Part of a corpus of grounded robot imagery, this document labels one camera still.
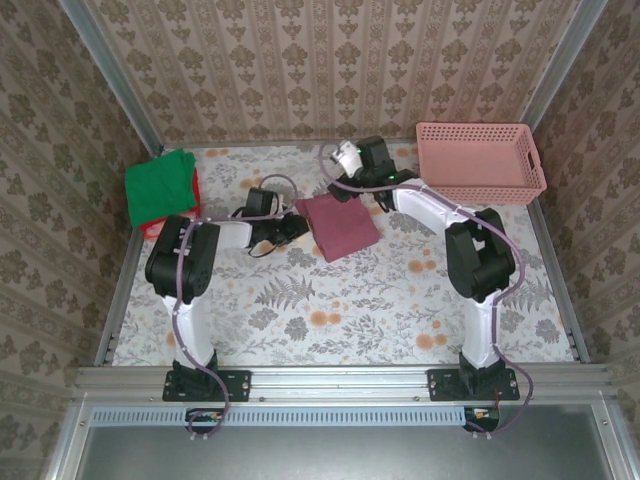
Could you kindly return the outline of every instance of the patterned wallpaper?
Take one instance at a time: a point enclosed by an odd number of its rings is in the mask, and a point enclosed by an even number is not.
[[[0,478],[38,478],[93,362],[148,155],[55,1],[0,2]]]
[[[86,0],[163,142],[517,121],[578,0]]]
[[[596,361],[640,437],[640,2],[610,0],[535,137],[547,223]]]

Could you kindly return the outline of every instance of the maroon cloth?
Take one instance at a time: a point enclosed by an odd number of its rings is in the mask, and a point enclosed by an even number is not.
[[[370,247],[380,239],[380,232],[359,197],[340,203],[331,194],[320,195],[298,200],[296,208],[309,222],[327,262]]]

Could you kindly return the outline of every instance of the black mounting bracket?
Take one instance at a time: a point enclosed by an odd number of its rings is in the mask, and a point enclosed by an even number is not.
[[[251,370],[218,370],[217,358],[207,368],[218,374],[229,391],[229,401],[248,402],[251,393]],[[162,391],[165,402],[224,402],[218,383],[207,373],[173,362]]]
[[[516,374],[502,360],[477,369],[460,354],[460,368],[428,370],[427,382],[432,402],[520,399]]]

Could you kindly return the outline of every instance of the pink plastic basket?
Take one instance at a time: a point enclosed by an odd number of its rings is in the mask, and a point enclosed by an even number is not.
[[[526,205],[547,188],[527,125],[422,122],[416,130],[420,177],[453,201]]]

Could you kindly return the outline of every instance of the floral tablecloth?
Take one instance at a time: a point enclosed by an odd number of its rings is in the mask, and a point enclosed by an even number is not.
[[[270,173],[291,176],[305,197],[324,193],[320,148],[193,150],[205,213],[233,212],[244,205],[248,189]],[[389,149],[399,169],[417,169],[415,145]],[[292,196],[283,180],[267,186],[285,201]],[[402,214],[384,214],[370,195],[361,198],[381,239],[331,264],[310,233],[261,259],[241,250],[218,253],[203,301],[221,364],[457,362],[463,304],[447,278],[444,239]],[[527,209],[494,208],[527,263],[525,284],[502,309],[503,350],[518,361],[572,361]],[[168,365],[174,356],[169,316],[144,278],[152,248],[153,241],[142,248],[114,365]]]

